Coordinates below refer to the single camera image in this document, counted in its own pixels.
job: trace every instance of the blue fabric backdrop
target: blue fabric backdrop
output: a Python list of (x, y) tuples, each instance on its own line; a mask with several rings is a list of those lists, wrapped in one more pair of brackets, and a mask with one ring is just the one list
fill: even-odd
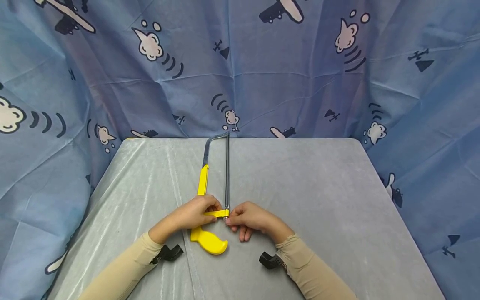
[(0, 300), (46, 297), (122, 140), (225, 130), (360, 140), (477, 298), (479, 39), (475, 0), (0, 0)]

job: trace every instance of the black device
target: black device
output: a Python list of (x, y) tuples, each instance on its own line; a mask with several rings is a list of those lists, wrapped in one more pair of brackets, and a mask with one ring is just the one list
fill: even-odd
[(155, 256), (152, 259), (150, 264), (157, 264), (158, 261), (161, 260), (161, 259), (166, 260), (168, 262), (173, 262), (180, 255), (182, 255), (182, 253), (183, 253), (183, 250), (180, 247), (180, 245), (178, 245), (178, 244), (175, 247), (173, 247), (172, 249), (170, 249), (167, 245), (164, 245), (162, 247), (162, 250), (160, 250), (160, 253), (158, 253), (157, 256)]
[(264, 265), (264, 267), (269, 270), (273, 270), (278, 266), (282, 266), (285, 269), (285, 263), (276, 254), (274, 256), (271, 256), (267, 252), (263, 252), (262, 255), (260, 255), (260, 258), (258, 259), (258, 261), (261, 262)]

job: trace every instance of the finger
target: finger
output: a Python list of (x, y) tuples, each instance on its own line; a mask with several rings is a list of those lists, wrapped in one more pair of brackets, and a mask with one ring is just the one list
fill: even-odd
[(245, 241), (250, 240), (254, 231), (255, 230), (251, 229), (250, 227), (247, 227), (247, 231), (245, 232)]
[(204, 216), (202, 225), (213, 223), (213, 222), (216, 222), (216, 216)]
[(245, 205), (246, 202), (243, 202), (239, 205), (237, 205), (233, 210), (232, 212), (230, 213), (231, 216), (238, 216), (238, 215), (241, 215), (245, 212)]
[(245, 224), (245, 215), (240, 215), (240, 216), (230, 215), (230, 217), (228, 217), (228, 219), (226, 219), (225, 222), (229, 226), (244, 225)]
[(220, 210), (222, 209), (222, 204), (220, 204), (220, 202), (212, 195), (205, 195), (204, 197), (205, 199), (205, 209), (209, 206), (213, 206), (213, 207), (218, 207), (219, 209), (217, 210)]
[(240, 234), (239, 239), (240, 241), (245, 241), (245, 232), (247, 231), (247, 227), (245, 225), (240, 226)]

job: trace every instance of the beige sleeve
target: beige sleeve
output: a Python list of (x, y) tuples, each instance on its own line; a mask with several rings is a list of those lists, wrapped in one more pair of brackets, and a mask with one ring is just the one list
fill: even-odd
[(346, 283), (296, 234), (277, 244), (277, 255), (307, 300), (356, 300)]
[(157, 265), (156, 261), (150, 262), (162, 247), (144, 233), (90, 283), (78, 300), (127, 299), (140, 279)]

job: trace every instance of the yellow plastic piece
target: yellow plastic piece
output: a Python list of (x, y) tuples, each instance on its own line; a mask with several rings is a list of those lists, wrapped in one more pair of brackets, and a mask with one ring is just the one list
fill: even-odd
[[(197, 195), (205, 195), (207, 193), (207, 181), (208, 181), (208, 165), (203, 166), (200, 171), (200, 180), (198, 182), (198, 192)], [(229, 212), (227, 209), (206, 212), (206, 216), (216, 216), (223, 217), (228, 216)], [(215, 234), (210, 231), (204, 231), (201, 226), (192, 229), (190, 234), (190, 240), (198, 242), (202, 248), (205, 249), (210, 254), (220, 255), (227, 249), (228, 241), (221, 240)]]
[(213, 255), (222, 254), (228, 246), (227, 240), (219, 239), (210, 231), (203, 231), (201, 226), (192, 229), (190, 240), (198, 242), (205, 251)]
[(197, 195), (205, 196), (207, 193), (208, 165), (205, 165), (200, 171), (200, 180), (198, 181)]
[(229, 215), (228, 209), (216, 210), (213, 212), (206, 212), (205, 216), (216, 216), (217, 218), (222, 218)]

